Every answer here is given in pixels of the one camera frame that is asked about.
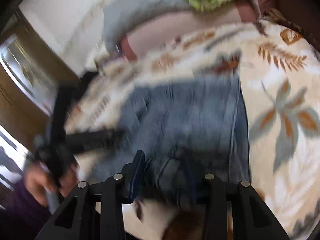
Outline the person's left hand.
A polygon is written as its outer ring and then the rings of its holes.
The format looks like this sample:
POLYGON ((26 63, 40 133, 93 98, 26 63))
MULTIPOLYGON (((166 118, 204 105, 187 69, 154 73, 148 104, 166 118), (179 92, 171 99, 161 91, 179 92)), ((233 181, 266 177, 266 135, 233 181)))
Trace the person's left hand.
POLYGON ((78 183, 78 163, 71 163, 70 167, 60 178, 60 187, 57 187, 52 177, 41 167, 40 164, 31 164, 24 175, 24 185, 27 191, 42 206, 48 207, 47 192, 61 193, 63 197, 68 194, 78 183))

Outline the purple sleeve forearm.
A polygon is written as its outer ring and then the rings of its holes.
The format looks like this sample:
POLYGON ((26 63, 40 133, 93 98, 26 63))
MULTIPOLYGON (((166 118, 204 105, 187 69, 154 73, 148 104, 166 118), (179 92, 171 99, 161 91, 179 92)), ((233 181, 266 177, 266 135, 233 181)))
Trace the purple sleeve forearm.
POLYGON ((14 186, 8 207, 1 209, 1 226, 16 224, 39 232, 50 217, 48 208, 37 202, 20 180, 14 186))

